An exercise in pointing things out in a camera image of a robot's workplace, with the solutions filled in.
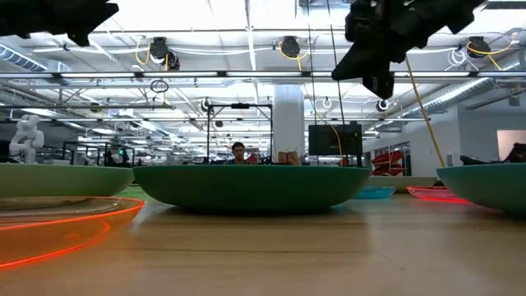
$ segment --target table surface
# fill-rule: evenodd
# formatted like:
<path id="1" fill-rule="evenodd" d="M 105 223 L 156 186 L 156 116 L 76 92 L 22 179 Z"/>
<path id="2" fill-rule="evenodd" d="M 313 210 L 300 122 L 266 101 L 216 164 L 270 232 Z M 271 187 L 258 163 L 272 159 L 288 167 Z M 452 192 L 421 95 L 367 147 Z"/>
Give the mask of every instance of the table surface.
<path id="1" fill-rule="evenodd" d="M 0 271 L 0 295 L 526 295 L 526 222 L 398 195 L 319 215 L 147 199 L 102 243 Z"/>

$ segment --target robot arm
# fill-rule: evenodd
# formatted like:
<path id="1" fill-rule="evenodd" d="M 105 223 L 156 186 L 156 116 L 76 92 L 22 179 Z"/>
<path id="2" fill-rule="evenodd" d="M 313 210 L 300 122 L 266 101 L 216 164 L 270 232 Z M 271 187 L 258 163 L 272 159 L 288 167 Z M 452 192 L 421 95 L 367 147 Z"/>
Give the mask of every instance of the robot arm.
<path id="1" fill-rule="evenodd" d="M 332 72 L 334 80 L 362 78 L 370 91 L 388 99 L 395 79 L 391 62 L 403 62 L 415 47 L 426 47 L 428 38 L 444 26 L 459 33 L 474 20 L 473 9 L 484 0 L 356 0 L 345 18 L 345 39 L 353 42 Z"/>

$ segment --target pillar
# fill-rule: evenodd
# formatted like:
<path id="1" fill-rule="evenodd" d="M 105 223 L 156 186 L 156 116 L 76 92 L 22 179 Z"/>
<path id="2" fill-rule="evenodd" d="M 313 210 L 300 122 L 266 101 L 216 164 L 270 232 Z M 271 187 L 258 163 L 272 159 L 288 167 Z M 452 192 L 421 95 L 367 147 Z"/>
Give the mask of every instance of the pillar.
<path id="1" fill-rule="evenodd" d="M 279 152 L 305 155 L 304 94 L 301 85 L 277 85 L 274 90 L 274 161 Z"/>

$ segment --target man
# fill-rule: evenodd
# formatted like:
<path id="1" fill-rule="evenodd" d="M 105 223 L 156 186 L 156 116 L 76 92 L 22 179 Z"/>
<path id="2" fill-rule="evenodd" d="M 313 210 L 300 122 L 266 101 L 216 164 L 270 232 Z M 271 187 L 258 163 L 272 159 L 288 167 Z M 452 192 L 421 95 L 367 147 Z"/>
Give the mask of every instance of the man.
<path id="1" fill-rule="evenodd" d="M 233 160 L 229 160 L 226 164 L 248 164 L 245 160 L 245 146 L 241 142 L 235 142 L 232 145 Z"/>

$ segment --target humanoid robot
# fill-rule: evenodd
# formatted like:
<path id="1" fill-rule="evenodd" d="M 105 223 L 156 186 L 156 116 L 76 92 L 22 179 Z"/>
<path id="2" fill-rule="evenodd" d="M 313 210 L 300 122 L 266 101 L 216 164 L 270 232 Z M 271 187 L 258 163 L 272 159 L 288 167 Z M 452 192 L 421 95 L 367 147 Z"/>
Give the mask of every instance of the humanoid robot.
<path id="1" fill-rule="evenodd" d="M 37 130 L 40 118 L 37 115 L 24 115 L 16 124 L 16 134 L 9 145 L 10 155 L 24 154 L 25 164 L 34 164 L 36 149 L 44 146 L 44 134 Z"/>

